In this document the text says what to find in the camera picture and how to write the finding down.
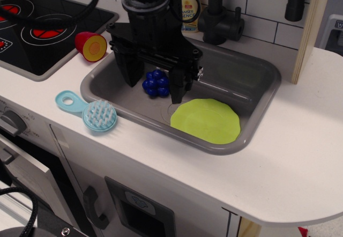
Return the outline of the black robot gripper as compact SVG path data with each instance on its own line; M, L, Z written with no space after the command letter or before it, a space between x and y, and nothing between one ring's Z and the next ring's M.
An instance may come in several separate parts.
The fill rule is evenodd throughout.
M198 65L202 52L182 35L179 3L143 9L127 7L127 23L111 23L111 49L124 81L134 87L142 78L146 62L166 66L172 104L182 102L193 80L202 75Z

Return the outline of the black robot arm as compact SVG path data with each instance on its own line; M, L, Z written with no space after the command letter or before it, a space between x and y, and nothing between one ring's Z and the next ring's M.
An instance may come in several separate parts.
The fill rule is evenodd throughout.
M109 24L106 31L111 34L111 49L125 82L135 86L145 63L156 64L169 72L172 102L181 103L193 81L201 77L198 61L203 54L183 36L181 28L200 12L183 19L182 0L122 0L122 6L129 22Z

